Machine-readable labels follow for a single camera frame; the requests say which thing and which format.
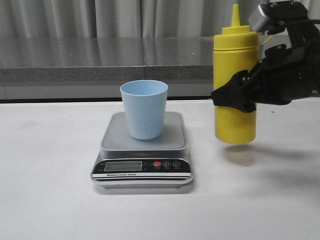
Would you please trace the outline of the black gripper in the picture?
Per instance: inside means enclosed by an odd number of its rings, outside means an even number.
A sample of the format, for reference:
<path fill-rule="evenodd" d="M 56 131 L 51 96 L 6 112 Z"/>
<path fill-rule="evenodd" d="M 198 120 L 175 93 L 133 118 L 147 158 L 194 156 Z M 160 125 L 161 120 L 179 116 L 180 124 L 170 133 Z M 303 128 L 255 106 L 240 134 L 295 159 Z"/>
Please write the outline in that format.
<path fill-rule="evenodd" d="M 256 111 L 255 103 L 287 105 L 293 100 L 320 96 L 319 44 L 290 48 L 280 44 L 264 53 L 265 58 L 250 73 L 241 70 L 211 92 L 214 106 L 252 113 Z M 245 98 L 242 87 L 247 75 Z"/>

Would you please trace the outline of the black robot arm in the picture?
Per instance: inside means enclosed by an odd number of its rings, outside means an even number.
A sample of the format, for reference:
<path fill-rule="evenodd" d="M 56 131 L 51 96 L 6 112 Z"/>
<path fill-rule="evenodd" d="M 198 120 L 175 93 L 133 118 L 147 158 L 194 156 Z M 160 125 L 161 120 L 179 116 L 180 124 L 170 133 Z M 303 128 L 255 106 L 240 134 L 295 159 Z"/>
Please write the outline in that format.
<path fill-rule="evenodd" d="M 287 105 L 293 100 L 320 95 L 320 30 L 318 19 L 299 20 L 270 29 L 275 35 L 287 31 L 288 48 L 279 44 L 265 50 L 251 71 L 241 70 L 211 93 L 213 104 L 244 113 L 256 104 Z"/>

